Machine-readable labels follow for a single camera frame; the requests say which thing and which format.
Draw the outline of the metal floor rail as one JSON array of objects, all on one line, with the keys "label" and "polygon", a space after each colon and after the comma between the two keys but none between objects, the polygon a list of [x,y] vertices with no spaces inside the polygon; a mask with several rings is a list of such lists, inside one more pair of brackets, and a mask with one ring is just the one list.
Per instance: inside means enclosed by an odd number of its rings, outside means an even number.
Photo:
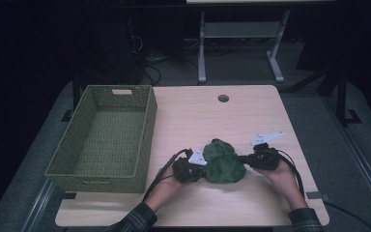
[{"label": "metal floor rail", "polygon": [[35,198],[31,211],[23,223],[21,232],[37,231],[38,225],[54,190],[55,185],[50,180],[46,179]]},{"label": "metal floor rail", "polygon": [[361,147],[358,145],[355,136],[349,129],[349,126],[346,123],[343,123],[338,116],[336,115],[336,105],[333,103],[333,100],[322,98],[322,102],[327,109],[330,117],[332,118],[334,124],[337,126],[338,130],[342,134],[344,140],[347,143],[347,146],[351,150],[354,160],[356,162],[357,168],[361,173],[366,185],[371,191],[371,164],[366,158],[366,154],[362,151]]}]

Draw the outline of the person's left hand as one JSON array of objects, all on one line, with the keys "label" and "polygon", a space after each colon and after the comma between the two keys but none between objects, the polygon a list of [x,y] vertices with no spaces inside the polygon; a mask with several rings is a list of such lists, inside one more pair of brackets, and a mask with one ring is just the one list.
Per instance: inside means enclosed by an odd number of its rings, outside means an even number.
[{"label": "person's left hand", "polygon": [[156,213],[185,187],[186,184],[179,182],[169,167],[144,202]]}]

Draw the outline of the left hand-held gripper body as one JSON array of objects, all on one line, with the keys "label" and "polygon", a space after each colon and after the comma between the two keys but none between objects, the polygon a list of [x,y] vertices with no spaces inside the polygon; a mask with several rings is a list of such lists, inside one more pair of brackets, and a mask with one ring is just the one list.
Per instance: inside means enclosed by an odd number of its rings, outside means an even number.
[{"label": "left hand-held gripper body", "polygon": [[206,176],[204,167],[207,161],[203,157],[200,148],[195,151],[184,150],[185,157],[177,158],[173,163],[175,178],[182,184],[194,183]]}]

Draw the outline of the grey tape piece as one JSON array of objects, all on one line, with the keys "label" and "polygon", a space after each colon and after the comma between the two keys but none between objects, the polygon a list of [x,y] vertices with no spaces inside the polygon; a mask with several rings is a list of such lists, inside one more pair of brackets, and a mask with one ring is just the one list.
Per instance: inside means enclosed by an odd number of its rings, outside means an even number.
[{"label": "grey tape piece", "polygon": [[308,191],[306,192],[306,196],[308,199],[322,199],[323,201],[329,201],[328,194],[319,191]]}]

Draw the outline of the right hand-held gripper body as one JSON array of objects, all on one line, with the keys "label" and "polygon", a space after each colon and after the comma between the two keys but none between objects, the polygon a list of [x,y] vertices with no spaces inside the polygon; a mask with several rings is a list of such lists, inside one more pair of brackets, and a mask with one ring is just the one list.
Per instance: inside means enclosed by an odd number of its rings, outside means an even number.
[{"label": "right hand-held gripper body", "polygon": [[275,170],[280,161],[279,153],[269,146],[269,142],[284,134],[283,131],[258,133],[251,141],[254,153],[250,166],[261,170]]}]

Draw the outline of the black metal stand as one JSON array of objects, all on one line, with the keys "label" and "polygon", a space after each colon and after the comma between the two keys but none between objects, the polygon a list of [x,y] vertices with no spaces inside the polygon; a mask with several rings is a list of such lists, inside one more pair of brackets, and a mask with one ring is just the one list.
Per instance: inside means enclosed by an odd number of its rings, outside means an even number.
[{"label": "black metal stand", "polygon": [[347,94],[347,75],[341,67],[337,67],[335,71],[337,82],[336,94],[336,117],[343,127],[349,124],[360,124],[361,120],[353,109],[346,108]]},{"label": "black metal stand", "polygon": [[63,117],[62,117],[62,122],[69,122],[71,120],[72,114],[77,108],[77,105],[80,101],[80,81],[79,81],[79,73],[76,72],[75,75],[72,78],[71,82],[72,86],[72,109],[68,109]]}]

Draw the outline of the grey metal stand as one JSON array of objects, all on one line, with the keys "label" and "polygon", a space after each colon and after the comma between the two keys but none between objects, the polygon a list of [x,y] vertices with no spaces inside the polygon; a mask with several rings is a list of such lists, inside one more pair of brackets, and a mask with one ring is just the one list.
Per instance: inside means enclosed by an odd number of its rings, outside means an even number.
[{"label": "grey metal stand", "polygon": [[284,11],[279,21],[265,22],[208,22],[205,13],[200,14],[199,52],[197,59],[198,82],[205,83],[205,41],[206,39],[274,39],[274,46],[267,51],[267,58],[275,80],[283,83],[285,78],[279,68],[276,55],[285,32],[290,11]]}]

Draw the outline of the person's right hand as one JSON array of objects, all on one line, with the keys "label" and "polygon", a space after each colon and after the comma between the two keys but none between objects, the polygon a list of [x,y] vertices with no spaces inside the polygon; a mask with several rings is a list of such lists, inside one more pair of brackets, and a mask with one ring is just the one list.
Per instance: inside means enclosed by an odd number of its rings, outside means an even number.
[{"label": "person's right hand", "polygon": [[257,169],[257,172],[270,180],[274,189],[284,197],[292,211],[308,207],[300,193],[295,175],[287,163],[281,161],[275,170]]}]

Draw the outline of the green fluffy cloth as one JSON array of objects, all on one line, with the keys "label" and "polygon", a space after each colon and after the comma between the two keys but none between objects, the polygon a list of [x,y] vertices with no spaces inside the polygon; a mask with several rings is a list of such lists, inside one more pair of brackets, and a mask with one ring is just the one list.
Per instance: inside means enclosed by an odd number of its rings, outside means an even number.
[{"label": "green fluffy cloth", "polygon": [[213,184],[231,184],[240,181],[246,173],[235,149],[229,143],[215,138],[204,147],[206,180]]}]

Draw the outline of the green woven basket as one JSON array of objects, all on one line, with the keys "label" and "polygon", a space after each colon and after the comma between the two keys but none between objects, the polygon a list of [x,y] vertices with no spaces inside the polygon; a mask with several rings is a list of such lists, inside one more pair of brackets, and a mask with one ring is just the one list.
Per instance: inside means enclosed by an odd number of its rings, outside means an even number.
[{"label": "green woven basket", "polygon": [[87,86],[45,176],[66,191],[144,192],[156,117],[151,86]]}]

